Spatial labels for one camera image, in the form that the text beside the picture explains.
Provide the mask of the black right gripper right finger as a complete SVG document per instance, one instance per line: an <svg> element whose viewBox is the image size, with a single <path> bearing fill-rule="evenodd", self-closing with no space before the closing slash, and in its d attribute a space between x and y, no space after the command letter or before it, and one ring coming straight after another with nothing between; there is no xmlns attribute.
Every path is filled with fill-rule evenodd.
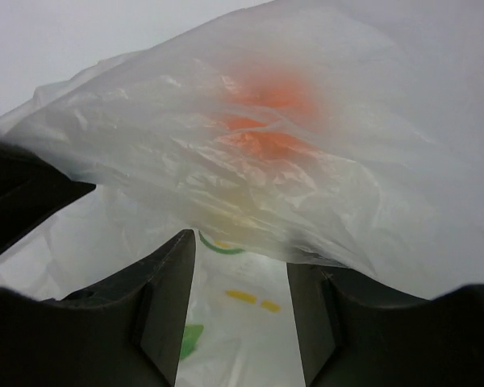
<svg viewBox="0 0 484 387"><path fill-rule="evenodd" d="M309 386L484 386L484 285L432 300L350 268L289 264Z"/></svg>

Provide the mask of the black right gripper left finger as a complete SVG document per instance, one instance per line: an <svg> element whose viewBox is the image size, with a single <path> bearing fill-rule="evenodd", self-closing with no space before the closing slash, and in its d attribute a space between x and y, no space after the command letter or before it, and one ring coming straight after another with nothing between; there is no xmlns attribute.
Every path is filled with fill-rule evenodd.
<svg viewBox="0 0 484 387"><path fill-rule="evenodd" d="M0 287L0 386L172 386L194 273L195 238L62 300Z"/></svg>

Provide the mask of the translucent white plastic bag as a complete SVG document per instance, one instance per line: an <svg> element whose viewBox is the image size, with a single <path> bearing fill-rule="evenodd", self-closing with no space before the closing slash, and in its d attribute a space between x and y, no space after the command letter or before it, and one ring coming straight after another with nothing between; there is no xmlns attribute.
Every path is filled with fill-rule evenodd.
<svg viewBox="0 0 484 387"><path fill-rule="evenodd" d="M223 77L294 70L318 148L216 141ZM191 230L172 386L309 386L289 264L432 300L484 285L484 1L273 1L39 88L0 142L95 190L0 255L0 287L62 300Z"/></svg>

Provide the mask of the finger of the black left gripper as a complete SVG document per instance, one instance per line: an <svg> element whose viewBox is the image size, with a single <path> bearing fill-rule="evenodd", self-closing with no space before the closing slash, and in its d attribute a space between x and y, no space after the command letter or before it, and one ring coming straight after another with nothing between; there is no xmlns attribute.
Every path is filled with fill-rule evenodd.
<svg viewBox="0 0 484 387"><path fill-rule="evenodd" d="M95 188L72 181L22 148L0 142L0 255Z"/></svg>

